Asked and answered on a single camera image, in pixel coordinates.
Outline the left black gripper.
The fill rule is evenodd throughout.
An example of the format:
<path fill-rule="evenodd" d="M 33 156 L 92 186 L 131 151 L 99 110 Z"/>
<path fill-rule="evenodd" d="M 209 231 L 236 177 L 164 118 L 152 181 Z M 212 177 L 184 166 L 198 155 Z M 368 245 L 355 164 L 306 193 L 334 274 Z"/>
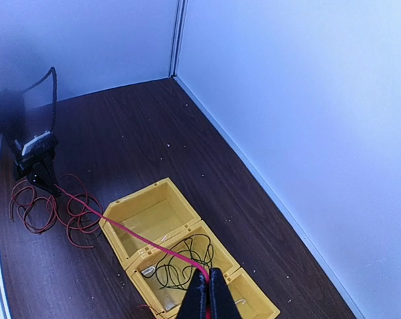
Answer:
<path fill-rule="evenodd" d="M 26 177 L 36 183 L 53 197 L 60 197 L 60 190 L 56 186 L 58 180 L 54 170 L 55 151 L 49 151 L 39 157 L 16 159 L 14 161 L 14 178 L 16 181 Z"/>

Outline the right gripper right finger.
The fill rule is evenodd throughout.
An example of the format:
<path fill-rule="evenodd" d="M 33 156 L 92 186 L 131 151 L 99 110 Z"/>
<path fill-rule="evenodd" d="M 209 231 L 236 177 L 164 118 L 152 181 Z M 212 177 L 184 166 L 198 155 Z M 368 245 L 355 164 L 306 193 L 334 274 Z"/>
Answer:
<path fill-rule="evenodd" d="M 210 270 L 209 312 L 212 319 L 241 319 L 234 299 L 219 268 Z"/>

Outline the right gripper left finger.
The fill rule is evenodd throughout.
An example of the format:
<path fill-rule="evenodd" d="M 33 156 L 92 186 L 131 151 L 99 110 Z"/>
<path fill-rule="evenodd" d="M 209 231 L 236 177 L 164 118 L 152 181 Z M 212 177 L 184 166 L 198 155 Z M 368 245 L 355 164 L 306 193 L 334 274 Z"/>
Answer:
<path fill-rule="evenodd" d="M 180 305 L 176 319 L 207 318 L 209 318 L 208 280 L 200 270 L 196 269 Z"/>

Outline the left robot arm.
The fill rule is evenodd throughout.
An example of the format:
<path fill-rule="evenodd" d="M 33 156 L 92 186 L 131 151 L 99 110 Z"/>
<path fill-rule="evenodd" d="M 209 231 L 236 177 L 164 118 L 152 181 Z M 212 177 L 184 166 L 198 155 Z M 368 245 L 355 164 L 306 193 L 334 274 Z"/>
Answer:
<path fill-rule="evenodd" d="M 25 177 L 33 186 L 59 197 L 54 170 L 58 140 L 50 130 L 32 138 L 29 136 L 25 124 L 25 98 L 20 92 L 0 91 L 0 137 L 15 157 L 15 179 Z"/>

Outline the left aluminium frame post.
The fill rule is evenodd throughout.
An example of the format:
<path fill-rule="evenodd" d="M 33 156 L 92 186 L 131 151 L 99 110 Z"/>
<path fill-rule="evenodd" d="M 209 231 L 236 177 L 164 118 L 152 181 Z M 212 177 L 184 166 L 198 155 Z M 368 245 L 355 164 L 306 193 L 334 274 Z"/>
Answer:
<path fill-rule="evenodd" d="M 181 50 L 181 42 L 183 38 L 185 15 L 187 10 L 187 0 L 178 0 L 175 13 L 173 38 L 171 45 L 171 56 L 169 63 L 169 77 L 177 75 L 177 67 L 179 63 L 179 55 Z"/>

